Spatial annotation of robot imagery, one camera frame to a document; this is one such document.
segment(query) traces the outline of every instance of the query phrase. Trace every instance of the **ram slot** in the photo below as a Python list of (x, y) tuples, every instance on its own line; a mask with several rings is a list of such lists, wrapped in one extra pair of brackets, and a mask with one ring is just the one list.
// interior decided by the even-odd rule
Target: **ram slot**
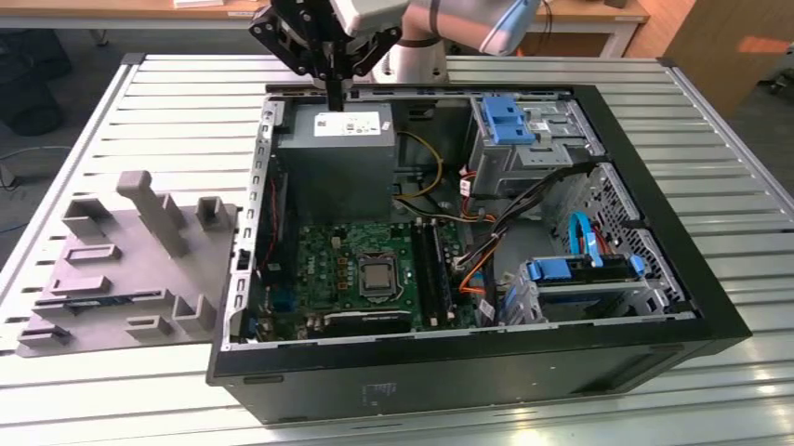
[(451, 289), (449, 289), (449, 273), (447, 272), (447, 261), (444, 258), (444, 245), (437, 237), (437, 227), (435, 225), (435, 220), (429, 225), (429, 229), (427, 231), (431, 237), (431, 247), (433, 249), (433, 256), (432, 256), (432, 277), (437, 284), (437, 288), (440, 290), (439, 293), (439, 307), (440, 307), (440, 317), (443, 322), (453, 323), (455, 321), (455, 306), (451, 301)]
[(421, 219), (411, 225), (411, 248), (421, 319), (427, 326), (436, 327), (439, 320), (437, 290), (432, 282), (432, 251), (425, 242), (425, 228)]

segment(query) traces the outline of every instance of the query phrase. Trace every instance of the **red cable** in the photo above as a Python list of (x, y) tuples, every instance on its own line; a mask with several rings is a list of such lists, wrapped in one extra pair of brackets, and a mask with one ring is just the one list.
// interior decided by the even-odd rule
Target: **red cable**
[(273, 217), (273, 237), (270, 238), (270, 246), (268, 247), (268, 254), (264, 256), (264, 260), (261, 260), (261, 267), (264, 267), (265, 263), (270, 259), (270, 254), (273, 253), (274, 249), (274, 240), (277, 239), (277, 214), (274, 211), (274, 181), (270, 178), (270, 215)]

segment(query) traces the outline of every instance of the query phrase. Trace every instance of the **wooden cabinet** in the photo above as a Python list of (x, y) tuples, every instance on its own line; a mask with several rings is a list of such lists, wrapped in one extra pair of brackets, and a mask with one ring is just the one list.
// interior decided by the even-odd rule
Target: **wooden cabinet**
[(723, 116), (731, 116), (794, 41), (792, 0), (639, 0), (649, 20), (629, 58), (671, 59)]

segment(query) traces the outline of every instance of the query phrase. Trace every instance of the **slotted metal tabletop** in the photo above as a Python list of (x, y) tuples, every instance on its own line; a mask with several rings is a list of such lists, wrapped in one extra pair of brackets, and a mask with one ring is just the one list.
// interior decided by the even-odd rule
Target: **slotted metal tabletop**
[(794, 207), (677, 70), (655, 60), (457, 57), (449, 76), (597, 85), (754, 337), (620, 397), (276, 429), (205, 385), (208, 345), (13, 356), (69, 199), (130, 208), (108, 192), (118, 172), (146, 169), (178, 204), (218, 195), (242, 205), (264, 85), (300, 81), (268, 56), (149, 55), (121, 65), (0, 274), (1, 444), (794, 441)]

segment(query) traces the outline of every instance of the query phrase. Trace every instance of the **yellow cable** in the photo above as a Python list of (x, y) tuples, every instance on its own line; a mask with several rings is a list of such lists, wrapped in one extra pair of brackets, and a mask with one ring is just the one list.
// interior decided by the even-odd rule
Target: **yellow cable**
[(437, 170), (435, 171), (435, 180), (432, 181), (432, 184), (427, 188), (420, 190), (419, 192), (400, 193), (396, 197), (401, 198), (404, 200), (407, 198), (420, 197), (427, 192), (429, 192), (432, 190), (432, 188), (435, 188), (435, 186), (437, 186), (437, 183), (440, 183), (440, 181), (441, 181), (441, 175), (444, 173), (444, 160), (441, 159), (441, 155), (437, 154), (437, 151), (431, 146), (431, 143), (427, 142), (423, 138), (420, 138), (417, 135), (415, 135), (413, 133), (407, 132), (404, 130), (399, 131), (397, 133), (405, 135), (407, 137), (413, 138), (419, 142), (419, 144), (421, 144), (424, 146), (424, 148), (428, 151), (431, 151), (432, 157), (435, 158), (435, 162), (437, 164)]

